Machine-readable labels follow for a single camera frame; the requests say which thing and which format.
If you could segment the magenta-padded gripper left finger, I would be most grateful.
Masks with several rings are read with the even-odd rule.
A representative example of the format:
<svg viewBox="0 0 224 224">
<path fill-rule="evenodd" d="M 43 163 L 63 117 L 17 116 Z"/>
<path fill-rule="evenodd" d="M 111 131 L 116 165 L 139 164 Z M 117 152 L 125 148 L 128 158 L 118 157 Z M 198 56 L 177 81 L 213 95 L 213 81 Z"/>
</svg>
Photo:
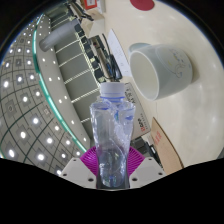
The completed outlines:
<svg viewBox="0 0 224 224">
<path fill-rule="evenodd" d="M 71 158 L 60 177 L 84 188 L 95 188 L 99 171 L 95 148 L 87 150 L 80 158 Z"/>
</svg>

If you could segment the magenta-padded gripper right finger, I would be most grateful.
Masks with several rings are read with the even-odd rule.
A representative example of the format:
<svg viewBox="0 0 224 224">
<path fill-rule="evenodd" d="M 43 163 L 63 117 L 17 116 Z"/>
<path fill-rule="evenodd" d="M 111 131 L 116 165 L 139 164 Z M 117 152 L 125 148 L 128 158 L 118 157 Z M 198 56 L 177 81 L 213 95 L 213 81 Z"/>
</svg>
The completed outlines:
<svg viewBox="0 0 224 224">
<path fill-rule="evenodd" d="M 127 175 L 131 188 L 143 187 L 166 176 L 153 157 L 145 157 L 133 147 L 127 157 Z"/>
</svg>

